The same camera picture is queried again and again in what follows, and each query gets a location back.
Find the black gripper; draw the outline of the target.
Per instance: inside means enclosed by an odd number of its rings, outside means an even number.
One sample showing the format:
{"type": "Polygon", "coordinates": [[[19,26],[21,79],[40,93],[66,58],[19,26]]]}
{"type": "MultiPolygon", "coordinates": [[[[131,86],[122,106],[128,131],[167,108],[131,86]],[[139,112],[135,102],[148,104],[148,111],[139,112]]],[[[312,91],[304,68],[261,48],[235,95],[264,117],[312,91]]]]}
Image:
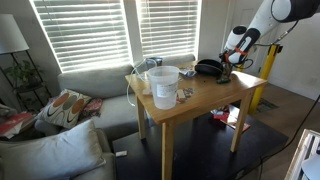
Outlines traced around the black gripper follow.
{"type": "Polygon", "coordinates": [[[227,51],[224,51],[223,53],[219,54],[219,58],[221,59],[221,64],[223,66],[223,73],[222,77],[216,80],[217,84],[225,84],[229,83],[230,80],[230,74],[232,72],[233,64],[229,62],[229,54],[227,51]]]}

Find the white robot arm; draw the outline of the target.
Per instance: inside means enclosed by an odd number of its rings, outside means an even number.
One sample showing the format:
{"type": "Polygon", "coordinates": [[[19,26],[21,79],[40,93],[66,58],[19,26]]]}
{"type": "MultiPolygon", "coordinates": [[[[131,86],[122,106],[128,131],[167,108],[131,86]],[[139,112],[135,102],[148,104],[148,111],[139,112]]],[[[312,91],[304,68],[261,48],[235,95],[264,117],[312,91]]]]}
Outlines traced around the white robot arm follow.
{"type": "Polygon", "coordinates": [[[223,67],[218,84],[230,81],[233,65],[242,64],[251,47],[280,23],[298,22],[319,12],[320,0],[264,0],[248,27],[239,25],[229,33],[219,54],[223,67]]]}

